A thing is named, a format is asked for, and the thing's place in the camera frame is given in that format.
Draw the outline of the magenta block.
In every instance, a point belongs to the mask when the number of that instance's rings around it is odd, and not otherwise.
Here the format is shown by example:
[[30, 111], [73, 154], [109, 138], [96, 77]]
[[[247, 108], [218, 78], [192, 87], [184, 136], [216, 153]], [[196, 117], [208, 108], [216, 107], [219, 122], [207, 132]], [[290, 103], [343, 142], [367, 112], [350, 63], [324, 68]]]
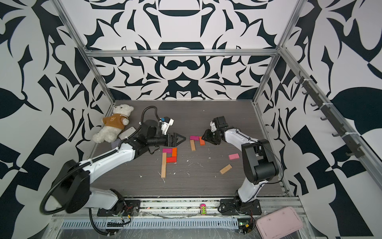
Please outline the magenta block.
[[197, 140], [197, 141], [199, 141], [200, 137], [199, 136], [190, 136], [190, 140]]
[[163, 153], [172, 153], [173, 149], [172, 148], [163, 148], [162, 152]]

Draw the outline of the red block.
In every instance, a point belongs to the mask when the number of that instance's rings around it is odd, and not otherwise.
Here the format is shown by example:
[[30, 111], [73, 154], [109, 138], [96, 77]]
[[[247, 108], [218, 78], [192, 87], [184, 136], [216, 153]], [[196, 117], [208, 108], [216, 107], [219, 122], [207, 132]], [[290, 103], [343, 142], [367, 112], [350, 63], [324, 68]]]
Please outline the red block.
[[167, 157], [166, 158], [166, 162], [167, 163], [176, 163], [177, 162], [177, 158], [176, 157]]

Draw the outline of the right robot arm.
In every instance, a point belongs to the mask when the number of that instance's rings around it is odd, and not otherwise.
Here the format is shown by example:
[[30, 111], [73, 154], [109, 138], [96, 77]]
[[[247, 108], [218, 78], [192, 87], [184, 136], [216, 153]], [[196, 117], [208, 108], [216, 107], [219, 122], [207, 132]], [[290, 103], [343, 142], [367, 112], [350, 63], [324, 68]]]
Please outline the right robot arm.
[[240, 203], [255, 200], [261, 188], [279, 175], [277, 157], [266, 139], [251, 138], [231, 127], [207, 129], [202, 139], [214, 145], [224, 141], [241, 151], [245, 180], [236, 193]]

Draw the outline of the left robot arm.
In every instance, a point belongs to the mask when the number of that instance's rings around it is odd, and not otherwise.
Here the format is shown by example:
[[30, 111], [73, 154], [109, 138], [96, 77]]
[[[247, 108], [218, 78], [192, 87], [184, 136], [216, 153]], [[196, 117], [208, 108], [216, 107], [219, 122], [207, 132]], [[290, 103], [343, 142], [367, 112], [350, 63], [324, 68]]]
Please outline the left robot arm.
[[186, 137], [168, 133], [170, 126], [163, 120], [147, 120], [112, 150], [78, 163], [67, 161], [41, 202], [40, 211], [46, 215], [61, 211], [71, 214], [82, 208], [99, 208], [114, 215], [122, 213], [126, 204], [118, 191], [93, 188], [91, 184], [112, 169], [149, 152], [151, 147], [179, 146]]

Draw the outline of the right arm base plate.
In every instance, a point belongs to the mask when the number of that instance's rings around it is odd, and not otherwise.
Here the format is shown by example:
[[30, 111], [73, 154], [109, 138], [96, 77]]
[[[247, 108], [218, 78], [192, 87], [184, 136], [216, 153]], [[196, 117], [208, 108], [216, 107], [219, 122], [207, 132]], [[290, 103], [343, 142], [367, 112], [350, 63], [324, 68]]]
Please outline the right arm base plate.
[[239, 198], [221, 199], [217, 210], [224, 216], [235, 216], [241, 214], [259, 216], [262, 214], [262, 209], [258, 199], [247, 203], [242, 203]]

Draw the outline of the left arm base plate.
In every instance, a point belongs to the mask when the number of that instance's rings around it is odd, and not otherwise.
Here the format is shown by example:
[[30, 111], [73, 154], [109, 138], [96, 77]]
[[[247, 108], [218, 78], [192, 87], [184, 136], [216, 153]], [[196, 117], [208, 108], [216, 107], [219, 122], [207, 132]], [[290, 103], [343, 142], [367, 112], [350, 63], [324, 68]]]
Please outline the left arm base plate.
[[116, 217], [122, 215], [123, 217], [127, 216], [135, 216], [140, 211], [140, 200], [125, 200], [123, 203], [122, 201], [118, 201], [114, 207], [112, 207], [110, 210], [106, 209], [99, 209], [97, 212], [98, 217]]

